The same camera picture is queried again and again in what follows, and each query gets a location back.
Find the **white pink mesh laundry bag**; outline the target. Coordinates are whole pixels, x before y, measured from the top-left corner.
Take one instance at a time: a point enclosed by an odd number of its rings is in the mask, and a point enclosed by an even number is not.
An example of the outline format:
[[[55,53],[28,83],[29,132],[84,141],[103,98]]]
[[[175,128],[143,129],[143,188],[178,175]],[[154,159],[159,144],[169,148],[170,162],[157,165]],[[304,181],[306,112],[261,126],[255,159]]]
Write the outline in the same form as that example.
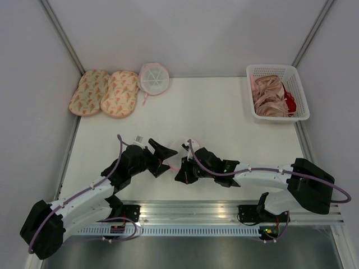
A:
[[[187,157],[188,151],[182,146],[188,146],[187,141],[189,138],[180,138],[171,143],[170,149],[175,150],[178,154],[170,157],[165,161],[165,163],[170,167],[174,172],[178,172],[181,168],[181,162],[183,157]]]

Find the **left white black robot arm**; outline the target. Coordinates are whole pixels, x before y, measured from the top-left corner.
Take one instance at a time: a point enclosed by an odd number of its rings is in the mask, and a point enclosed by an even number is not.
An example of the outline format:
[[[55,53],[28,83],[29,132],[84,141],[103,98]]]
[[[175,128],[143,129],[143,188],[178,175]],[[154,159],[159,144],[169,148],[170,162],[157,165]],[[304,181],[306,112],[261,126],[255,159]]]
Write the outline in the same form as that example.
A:
[[[153,152],[138,142],[126,145],[121,141],[118,158],[89,186],[65,198],[35,203],[20,230],[29,254],[47,259],[82,228],[106,219],[118,221],[123,203],[116,194],[144,171],[154,177],[162,175],[170,168],[163,161],[178,153],[153,139],[148,142]]]

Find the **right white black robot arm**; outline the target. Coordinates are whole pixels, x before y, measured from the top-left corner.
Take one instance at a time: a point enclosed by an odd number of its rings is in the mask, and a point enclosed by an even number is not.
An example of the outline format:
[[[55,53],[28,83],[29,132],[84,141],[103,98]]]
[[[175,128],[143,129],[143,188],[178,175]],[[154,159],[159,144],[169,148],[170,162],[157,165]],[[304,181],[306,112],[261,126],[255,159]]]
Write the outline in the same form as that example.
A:
[[[200,178],[212,178],[228,188],[275,188],[276,192],[264,193],[259,199],[256,215],[262,221],[298,208],[327,215],[335,182],[330,174],[303,158],[297,158],[289,165],[253,168],[239,161],[222,160],[204,147],[182,158],[181,168],[174,179],[192,184]]]

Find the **right floral peach laundry bag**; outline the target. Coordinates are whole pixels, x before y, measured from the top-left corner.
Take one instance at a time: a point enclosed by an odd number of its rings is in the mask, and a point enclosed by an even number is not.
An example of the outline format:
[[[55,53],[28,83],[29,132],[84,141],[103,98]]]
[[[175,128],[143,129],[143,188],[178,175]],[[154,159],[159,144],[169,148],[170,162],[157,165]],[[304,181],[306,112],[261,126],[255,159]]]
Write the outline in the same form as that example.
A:
[[[108,82],[108,91],[103,96],[100,108],[112,118],[125,118],[136,107],[139,92],[138,74],[132,71],[117,71]]]

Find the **floral peach laundry bag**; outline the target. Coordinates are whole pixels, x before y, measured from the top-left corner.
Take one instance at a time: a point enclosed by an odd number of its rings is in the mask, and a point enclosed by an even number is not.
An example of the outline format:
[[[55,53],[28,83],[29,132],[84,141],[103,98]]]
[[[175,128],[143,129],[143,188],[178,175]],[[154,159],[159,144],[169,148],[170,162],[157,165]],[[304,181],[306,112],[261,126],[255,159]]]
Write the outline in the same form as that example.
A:
[[[110,75],[100,69],[84,73],[69,103],[69,110],[74,115],[87,117],[100,111],[100,102],[108,91]]]
[[[139,92],[138,74],[132,71],[117,71],[108,82],[108,91],[103,96],[100,108],[112,118],[125,118],[136,107]]]

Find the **left floral peach laundry bag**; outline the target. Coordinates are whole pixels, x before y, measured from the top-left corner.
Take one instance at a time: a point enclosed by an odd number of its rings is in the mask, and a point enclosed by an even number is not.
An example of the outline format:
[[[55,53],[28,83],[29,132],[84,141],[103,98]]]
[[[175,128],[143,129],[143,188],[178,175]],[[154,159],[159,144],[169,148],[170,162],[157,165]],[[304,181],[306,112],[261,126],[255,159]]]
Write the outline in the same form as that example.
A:
[[[69,103],[69,110],[74,115],[87,117],[100,111],[100,102],[108,91],[110,75],[100,69],[84,73]]]

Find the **red bra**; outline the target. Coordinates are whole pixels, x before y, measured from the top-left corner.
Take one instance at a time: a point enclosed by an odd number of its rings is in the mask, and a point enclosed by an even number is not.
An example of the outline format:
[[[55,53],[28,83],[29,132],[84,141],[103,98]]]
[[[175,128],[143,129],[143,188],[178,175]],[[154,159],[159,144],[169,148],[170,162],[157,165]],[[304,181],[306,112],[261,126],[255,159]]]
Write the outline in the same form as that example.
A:
[[[286,90],[284,84],[282,84],[282,87],[284,90],[284,99],[288,107],[288,114],[294,114],[297,111],[297,104],[295,102],[295,99],[291,95],[291,93]]]

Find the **pink bras pile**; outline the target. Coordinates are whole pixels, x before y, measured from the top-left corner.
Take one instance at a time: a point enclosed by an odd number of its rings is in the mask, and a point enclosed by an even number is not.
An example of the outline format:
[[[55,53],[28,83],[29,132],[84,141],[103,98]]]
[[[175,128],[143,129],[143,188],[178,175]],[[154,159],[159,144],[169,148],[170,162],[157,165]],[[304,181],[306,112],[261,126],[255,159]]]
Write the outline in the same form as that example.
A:
[[[250,76],[255,113],[261,117],[289,117],[284,86],[278,75]]]

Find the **white plastic basket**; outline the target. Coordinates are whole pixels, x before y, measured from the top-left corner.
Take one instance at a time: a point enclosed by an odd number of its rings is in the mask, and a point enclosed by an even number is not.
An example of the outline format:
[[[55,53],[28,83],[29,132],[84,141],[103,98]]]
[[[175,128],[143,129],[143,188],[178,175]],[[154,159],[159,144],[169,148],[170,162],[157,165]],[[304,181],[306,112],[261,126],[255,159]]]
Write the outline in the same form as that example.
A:
[[[248,91],[250,96],[250,109],[255,120],[261,123],[295,123],[307,120],[310,116],[308,104],[297,69],[283,64],[251,64],[246,68]],[[289,117],[261,117],[255,113],[251,92],[250,76],[255,79],[269,75],[278,75],[286,90],[291,93],[297,104],[297,111]]]

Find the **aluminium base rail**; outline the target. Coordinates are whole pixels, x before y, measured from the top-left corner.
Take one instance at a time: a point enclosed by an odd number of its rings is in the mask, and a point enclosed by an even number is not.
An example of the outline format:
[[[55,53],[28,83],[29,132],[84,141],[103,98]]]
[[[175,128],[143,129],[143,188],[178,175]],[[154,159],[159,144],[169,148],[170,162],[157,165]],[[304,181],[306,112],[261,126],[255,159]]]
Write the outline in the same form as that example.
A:
[[[140,222],[149,225],[235,225],[238,206],[254,201],[124,201],[140,206]],[[338,205],[331,205],[327,215],[305,209],[290,210],[290,225],[343,225]]]

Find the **left aluminium frame post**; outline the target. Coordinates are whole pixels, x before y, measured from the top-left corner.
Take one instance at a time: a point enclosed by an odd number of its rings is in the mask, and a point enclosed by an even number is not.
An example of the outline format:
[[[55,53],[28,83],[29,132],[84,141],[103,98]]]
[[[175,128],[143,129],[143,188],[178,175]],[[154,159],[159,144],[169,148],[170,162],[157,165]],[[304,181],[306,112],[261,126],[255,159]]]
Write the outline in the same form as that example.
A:
[[[50,1],[48,0],[38,0],[39,4],[41,5],[45,15],[47,16],[50,24],[54,28],[57,36],[59,37],[63,47],[65,48],[70,60],[72,61],[73,65],[79,72],[79,74],[83,75],[85,73],[85,69],[74,50],[66,32],[64,31],[58,16],[56,15]]]

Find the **aluminium frame post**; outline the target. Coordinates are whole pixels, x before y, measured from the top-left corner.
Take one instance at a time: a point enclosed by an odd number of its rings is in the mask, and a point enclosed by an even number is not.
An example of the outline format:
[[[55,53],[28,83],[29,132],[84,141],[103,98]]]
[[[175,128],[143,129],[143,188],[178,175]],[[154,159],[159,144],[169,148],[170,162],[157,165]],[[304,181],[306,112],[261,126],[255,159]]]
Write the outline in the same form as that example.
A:
[[[328,14],[331,12],[333,6],[335,5],[336,0],[326,0],[316,17],[314,23],[312,24],[308,34],[306,35],[298,53],[296,54],[292,66],[298,67],[300,62],[302,61],[303,57],[305,56],[306,52],[308,51],[310,45],[314,41],[317,33],[319,32],[320,28],[322,27],[324,21],[326,20]]]
[[[73,65],[79,72],[79,74],[83,75],[85,73],[85,69],[74,50],[66,32],[64,31],[58,16],[56,15],[50,1],[48,0],[38,0],[39,4],[41,5],[45,15],[47,16],[50,24],[54,28],[57,36],[59,37],[63,47],[65,48],[70,60],[72,61]]]

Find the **right aluminium frame post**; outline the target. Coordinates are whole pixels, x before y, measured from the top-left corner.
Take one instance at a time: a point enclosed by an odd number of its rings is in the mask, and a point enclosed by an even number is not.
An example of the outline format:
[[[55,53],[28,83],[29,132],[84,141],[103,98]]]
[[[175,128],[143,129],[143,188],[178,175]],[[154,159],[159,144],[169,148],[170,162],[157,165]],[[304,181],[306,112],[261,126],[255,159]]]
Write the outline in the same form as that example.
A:
[[[298,67],[300,62],[302,61],[303,57],[305,56],[306,52],[308,51],[310,45],[314,41],[317,33],[319,32],[320,28],[322,27],[324,21],[326,20],[328,14],[331,12],[333,6],[335,5],[336,0],[326,0],[316,17],[314,23],[312,24],[308,34],[306,35],[298,53],[296,54],[292,66]]]

